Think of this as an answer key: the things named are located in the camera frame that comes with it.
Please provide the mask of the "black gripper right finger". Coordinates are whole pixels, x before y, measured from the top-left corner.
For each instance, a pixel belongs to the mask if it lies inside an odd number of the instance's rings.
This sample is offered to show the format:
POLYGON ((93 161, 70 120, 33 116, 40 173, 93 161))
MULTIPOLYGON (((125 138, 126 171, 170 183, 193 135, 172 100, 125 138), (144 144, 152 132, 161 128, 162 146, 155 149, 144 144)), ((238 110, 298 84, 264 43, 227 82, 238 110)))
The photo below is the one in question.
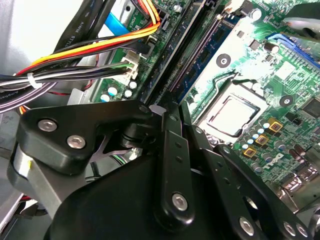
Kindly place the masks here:
POLYGON ((212 147, 181 105, 191 165, 211 181, 220 240, 311 240, 313 233, 225 144, 212 147))

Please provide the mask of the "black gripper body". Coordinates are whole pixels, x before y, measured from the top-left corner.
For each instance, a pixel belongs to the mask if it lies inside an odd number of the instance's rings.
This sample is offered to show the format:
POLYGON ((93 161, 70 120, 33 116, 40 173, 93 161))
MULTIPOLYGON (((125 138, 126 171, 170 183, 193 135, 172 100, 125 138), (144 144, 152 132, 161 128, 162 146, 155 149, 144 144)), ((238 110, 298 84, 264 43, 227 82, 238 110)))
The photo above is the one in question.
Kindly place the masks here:
POLYGON ((218 205, 187 150, 161 150, 76 190, 47 240, 220 240, 218 205))

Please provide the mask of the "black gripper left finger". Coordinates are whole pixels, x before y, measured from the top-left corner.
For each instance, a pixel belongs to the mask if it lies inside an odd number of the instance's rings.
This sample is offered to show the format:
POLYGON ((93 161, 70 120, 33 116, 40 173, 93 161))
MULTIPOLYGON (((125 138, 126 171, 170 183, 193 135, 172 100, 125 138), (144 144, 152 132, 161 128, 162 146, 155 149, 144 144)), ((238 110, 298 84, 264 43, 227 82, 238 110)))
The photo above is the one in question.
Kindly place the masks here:
POLYGON ((84 173, 98 154, 100 137, 109 155, 130 148, 144 150, 139 158, 189 152, 176 105, 161 115, 137 100, 30 110, 19 122, 16 151, 31 158, 27 180, 53 219, 67 197, 92 183, 84 173))

